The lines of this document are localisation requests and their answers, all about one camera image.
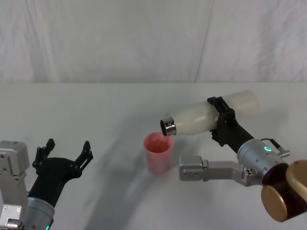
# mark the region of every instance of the metal bracket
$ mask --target metal bracket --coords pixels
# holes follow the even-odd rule
[[[25,188],[25,170],[29,167],[27,147],[22,142],[0,142],[0,188],[3,209],[0,229],[20,228],[19,220],[24,216],[28,197]]]
[[[245,169],[234,161],[207,161],[201,156],[181,157],[179,177],[182,181],[234,180],[243,186],[260,184],[255,169]]]

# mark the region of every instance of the screw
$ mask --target screw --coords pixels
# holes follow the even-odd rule
[[[251,168],[251,169],[250,169],[250,172],[251,172],[252,174],[256,174],[256,173],[257,173],[256,170],[255,170],[254,168]]]

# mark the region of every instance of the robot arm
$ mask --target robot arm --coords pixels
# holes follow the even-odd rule
[[[0,188],[4,202],[1,230],[49,230],[65,183],[79,178],[93,159],[88,141],[75,161],[47,158],[54,146],[54,140],[49,139],[46,147],[37,148],[32,165],[38,177],[27,195],[24,184],[25,170],[29,167],[26,145],[22,142],[0,142]]]
[[[289,155],[273,139],[280,151],[274,152],[263,139],[255,139],[236,120],[235,111],[222,97],[209,98],[219,116],[212,139],[222,147],[227,144],[238,163],[202,160],[200,156],[179,160],[179,177],[183,181],[232,179],[244,186],[262,185],[261,199],[269,215],[283,222],[307,211],[307,161],[288,165],[282,158]]]

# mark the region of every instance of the black bracket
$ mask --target black bracket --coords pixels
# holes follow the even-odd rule
[[[29,197],[36,197],[56,205],[65,183],[71,179],[79,178],[82,171],[93,159],[88,141],[85,142],[80,156],[71,161],[66,158],[48,158],[55,147],[53,139],[49,139],[45,147],[37,148],[36,158],[32,166],[38,175]]]
[[[236,120],[234,109],[230,108],[222,97],[211,97],[207,102],[212,104],[219,113],[217,128],[210,130],[212,139],[222,147],[225,144],[237,153],[242,144],[253,139]]]

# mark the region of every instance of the green light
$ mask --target green light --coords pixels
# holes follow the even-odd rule
[[[267,146],[264,146],[264,150],[268,151],[268,152],[271,152],[272,149],[270,147],[267,147]]]

